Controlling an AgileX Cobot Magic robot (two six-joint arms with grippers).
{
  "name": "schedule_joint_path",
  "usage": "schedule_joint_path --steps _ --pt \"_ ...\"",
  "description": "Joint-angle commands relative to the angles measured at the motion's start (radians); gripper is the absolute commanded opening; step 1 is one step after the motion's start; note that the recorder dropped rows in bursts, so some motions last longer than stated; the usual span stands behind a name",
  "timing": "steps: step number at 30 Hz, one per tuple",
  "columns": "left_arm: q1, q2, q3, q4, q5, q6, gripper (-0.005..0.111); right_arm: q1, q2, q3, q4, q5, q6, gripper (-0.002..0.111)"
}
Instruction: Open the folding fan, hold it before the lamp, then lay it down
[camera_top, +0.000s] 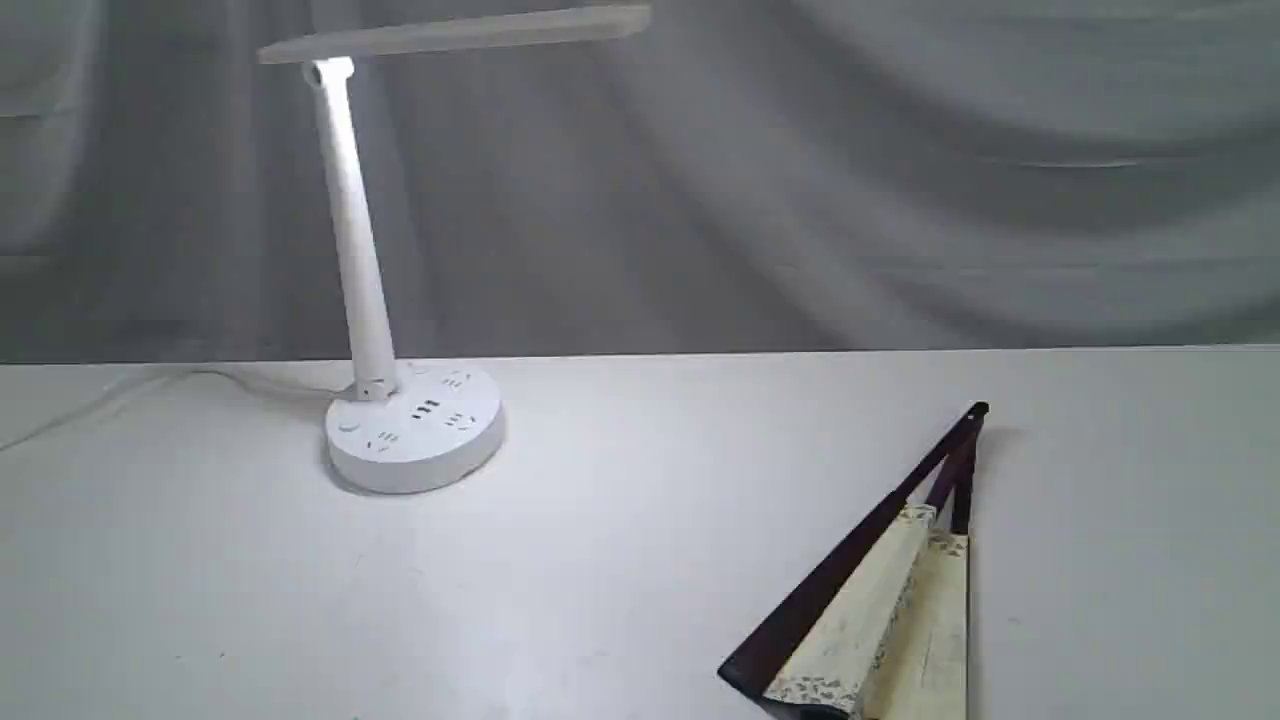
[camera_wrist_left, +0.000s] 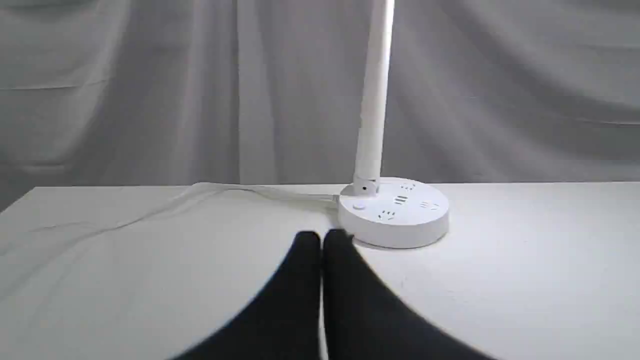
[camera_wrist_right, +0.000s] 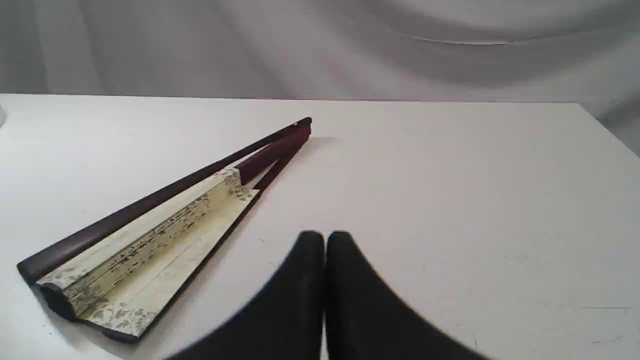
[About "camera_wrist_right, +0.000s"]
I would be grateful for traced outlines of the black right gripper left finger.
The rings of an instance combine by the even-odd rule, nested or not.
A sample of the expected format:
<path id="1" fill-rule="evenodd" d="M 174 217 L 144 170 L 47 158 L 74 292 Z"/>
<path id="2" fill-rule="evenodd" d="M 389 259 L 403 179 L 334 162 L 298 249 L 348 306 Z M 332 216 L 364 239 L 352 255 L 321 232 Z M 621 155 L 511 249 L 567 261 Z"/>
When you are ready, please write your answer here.
<path id="1" fill-rule="evenodd" d="M 323 338 L 325 240 L 302 231 L 272 278 L 216 330 L 173 360 L 318 360 Z"/>

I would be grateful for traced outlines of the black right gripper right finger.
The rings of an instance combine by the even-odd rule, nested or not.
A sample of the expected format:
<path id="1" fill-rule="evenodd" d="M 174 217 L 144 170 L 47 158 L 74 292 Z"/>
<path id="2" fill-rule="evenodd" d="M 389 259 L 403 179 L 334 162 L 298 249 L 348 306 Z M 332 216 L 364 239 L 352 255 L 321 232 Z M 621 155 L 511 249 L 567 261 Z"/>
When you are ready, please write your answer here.
<path id="1" fill-rule="evenodd" d="M 483 358 L 398 297 L 346 231 L 334 231 L 327 239 L 325 322 L 331 360 Z"/>

